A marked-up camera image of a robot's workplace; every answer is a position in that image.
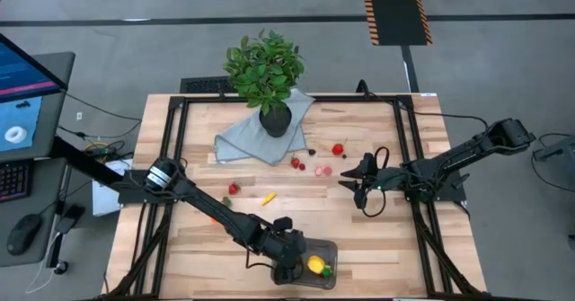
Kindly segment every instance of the gray cloth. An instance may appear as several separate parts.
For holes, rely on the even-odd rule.
[[[313,102],[314,98],[297,89],[291,90],[291,96],[285,100],[291,110],[291,122],[286,134],[280,138],[268,135],[260,124],[260,110],[254,111],[247,119],[216,135],[216,160],[221,163],[255,157],[274,165],[288,152],[307,149],[301,122]]]

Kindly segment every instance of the monitor screen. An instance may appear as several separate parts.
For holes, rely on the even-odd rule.
[[[0,42],[0,102],[59,92],[59,84],[61,81],[13,43]]]

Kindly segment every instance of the concrete floor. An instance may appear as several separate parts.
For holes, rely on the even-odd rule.
[[[575,0],[423,0],[428,14],[575,13]],[[272,14],[364,13],[363,0],[1,0],[0,21],[186,18]],[[222,75],[228,46],[273,28],[299,43],[306,59],[300,86],[348,92],[359,78],[374,92],[406,92],[401,51],[373,47],[364,23],[21,27],[0,32],[31,54],[74,51],[70,93],[98,106],[140,116],[149,93],[176,93],[182,77]],[[488,122],[513,117],[541,135],[574,133],[575,22],[432,22],[434,44],[411,48],[420,90],[438,93],[447,113]],[[75,120],[82,111],[84,118]],[[481,130],[446,120],[452,145]],[[60,123],[91,134],[130,127],[66,100]],[[63,134],[66,140],[85,146]],[[135,145],[137,134],[126,138]],[[508,297],[572,300],[575,194],[540,182],[529,153],[492,156],[466,169],[472,226],[487,286]],[[550,181],[575,188],[561,160],[538,165]],[[89,191],[76,199],[90,201]],[[99,294],[117,216],[89,218],[64,244],[73,263],[40,292],[25,296],[37,265],[0,269],[0,300],[69,300]]]

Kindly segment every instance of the red strawberry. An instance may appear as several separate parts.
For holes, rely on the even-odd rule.
[[[229,194],[235,194],[235,193],[237,193],[237,191],[239,191],[239,190],[240,190],[240,187],[239,187],[237,184],[235,184],[235,183],[230,184],[230,186],[227,188],[227,192],[228,192]]]
[[[335,144],[332,148],[332,153],[334,155],[339,155],[343,153],[343,145],[342,144]]]
[[[299,160],[295,157],[292,157],[290,163],[292,166],[294,166],[294,168],[297,168],[297,166],[299,165]]]

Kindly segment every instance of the white paper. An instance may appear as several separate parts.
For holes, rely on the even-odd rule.
[[[132,159],[106,163],[109,169],[119,175],[132,168]],[[92,180],[92,214],[95,217],[108,215],[119,210],[118,192]]]

